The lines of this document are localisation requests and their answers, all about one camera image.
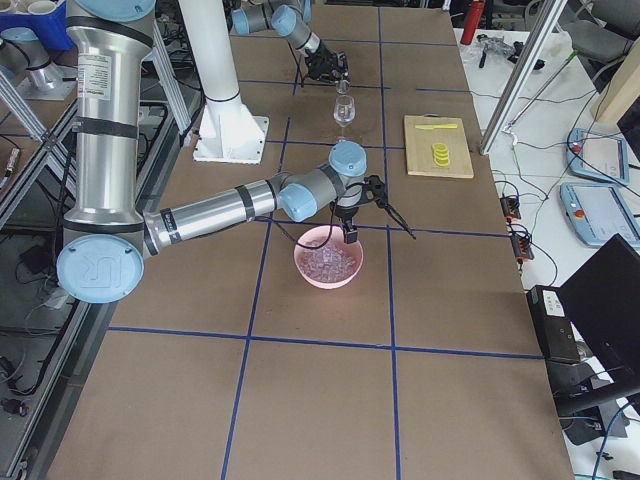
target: black label band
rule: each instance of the black label band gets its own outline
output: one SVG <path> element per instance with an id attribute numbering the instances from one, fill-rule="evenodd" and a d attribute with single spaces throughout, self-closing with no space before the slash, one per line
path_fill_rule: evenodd
<path id="1" fill-rule="evenodd" d="M 115 235 L 118 233 L 134 233 L 142 230 L 143 223 L 133 223 L 129 225 L 98 225 L 93 223 L 81 223 L 71 220 L 63 220 L 62 226 L 67 230 L 84 233 L 106 233 Z"/>
<path id="2" fill-rule="evenodd" d="M 256 209 L 253 207 L 253 200 L 251 199 L 251 194 L 249 193 L 249 190 L 247 190 L 247 187 L 240 185 L 239 187 L 236 187 L 236 192 L 238 192 L 238 195 L 240 195 L 240 198 L 242 199 L 247 221 L 251 221 L 256 218 Z"/>
<path id="3" fill-rule="evenodd" d="M 331 165 L 325 163 L 324 165 L 319 166 L 318 170 L 324 173 L 327 178 L 331 180 L 337 196 L 341 196 L 345 192 L 345 186 L 344 183 L 342 183 L 342 180 L 340 180 L 340 175 L 338 175 L 338 172 L 336 172 Z"/>
<path id="4" fill-rule="evenodd" d="M 138 139 L 138 126 L 126 123 L 101 120 L 99 118 L 77 117 L 76 131 L 89 135 L 110 135 L 112 137 L 124 137 Z"/>
<path id="5" fill-rule="evenodd" d="M 147 246 L 147 250 L 149 250 L 149 253 L 152 256 L 157 255 L 158 253 L 158 249 L 156 248 L 155 244 L 153 243 L 153 240 L 151 239 L 151 232 L 149 232 L 149 228 L 147 228 L 147 224 L 144 224 L 144 244 Z"/>
<path id="6" fill-rule="evenodd" d="M 44 62 L 42 65 L 38 65 L 37 67 L 27 67 L 27 70 L 30 72 L 35 72 L 36 70 L 40 70 L 41 68 L 45 68 L 48 67 L 49 65 L 51 65 L 51 59 L 47 60 L 46 62 Z"/>
<path id="7" fill-rule="evenodd" d="M 164 228 L 167 229 L 167 233 L 169 234 L 171 245 L 180 243 L 182 241 L 182 237 L 180 236 L 180 232 L 178 232 L 178 225 L 176 224 L 176 219 L 173 217 L 171 209 L 166 208 L 164 210 L 160 210 L 160 216 L 164 222 Z"/>
<path id="8" fill-rule="evenodd" d="M 153 38 L 145 35 L 133 28 L 125 27 L 120 23 L 109 22 L 96 17 L 67 17 L 67 27 L 91 27 L 98 30 L 116 33 L 144 43 L 149 48 L 153 48 Z"/>
<path id="9" fill-rule="evenodd" d="M 296 50 L 301 50 L 307 43 L 309 43 L 309 40 L 311 40 L 312 36 L 313 36 L 313 32 L 309 32 L 309 36 L 307 37 L 307 39 L 304 42 L 302 42 L 302 45 L 300 45 L 299 47 L 296 47 Z"/>
<path id="10" fill-rule="evenodd" d="M 205 95 L 205 97 L 206 97 L 207 100 L 211 100 L 212 102 L 224 103 L 224 102 L 230 102 L 231 100 L 233 100 L 234 98 L 236 98 L 239 95 L 240 95 L 240 90 L 238 90 L 238 93 L 236 93 L 233 97 L 229 97 L 229 98 L 226 98 L 224 100 L 216 100 L 215 98 L 208 97 L 207 95 Z"/>

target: white label sticker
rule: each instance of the white label sticker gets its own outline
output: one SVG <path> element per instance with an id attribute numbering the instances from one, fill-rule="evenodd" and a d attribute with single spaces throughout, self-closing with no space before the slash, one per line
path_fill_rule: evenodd
<path id="1" fill-rule="evenodd" d="M 564 309 L 562 308 L 562 304 L 560 303 L 560 299 L 556 292 L 552 292 L 550 290 L 544 290 L 542 292 L 542 297 L 544 298 L 544 308 L 547 311 L 547 315 L 552 317 L 564 317 Z"/>
<path id="2" fill-rule="evenodd" d="M 111 100 L 111 57 L 78 55 L 78 96 Z"/>

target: wooden table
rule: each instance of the wooden table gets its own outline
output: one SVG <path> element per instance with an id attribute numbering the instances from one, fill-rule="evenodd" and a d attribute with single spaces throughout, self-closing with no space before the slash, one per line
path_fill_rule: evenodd
<path id="1" fill-rule="evenodd" d="M 363 208 L 364 266 L 335 291 L 302 280 L 272 222 L 150 259 L 50 480 L 572 478 L 448 16 L 317 6 L 312 26 L 349 56 L 348 135 L 418 239 Z M 196 164 L 185 148 L 162 207 L 303 172 L 340 133 L 335 90 L 296 87 L 282 40 L 233 49 L 244 102 L 271 119 L 263 161 Z M 473 180 L 406 174 L 402 118 L 424 113 L 463 119 Z"/>

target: white pillar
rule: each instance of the white pillar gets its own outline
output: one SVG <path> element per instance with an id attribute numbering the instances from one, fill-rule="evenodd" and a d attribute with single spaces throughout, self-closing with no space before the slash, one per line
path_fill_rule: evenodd
<path id="1" fill-rule="evenodd" d="M 194 158 L 260 163 L 269 119 L 242 103 L 222 0 L 180 0 L 180 10 L 206 95 Z"/>

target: office chair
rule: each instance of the office chair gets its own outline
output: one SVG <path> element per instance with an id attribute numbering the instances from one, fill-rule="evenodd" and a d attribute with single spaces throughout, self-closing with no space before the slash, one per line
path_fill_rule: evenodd
<path id="1" fill-rule="evenodd" d="M 589 20 L 575 20 L 562 28 L 581 56 L 603 65 L 591 78 L 595 82 L 604 71 L 625 59 L 640 35 L 640 0 L 594 0 L 590 5 L 591 15 L 610 29 Z"/>

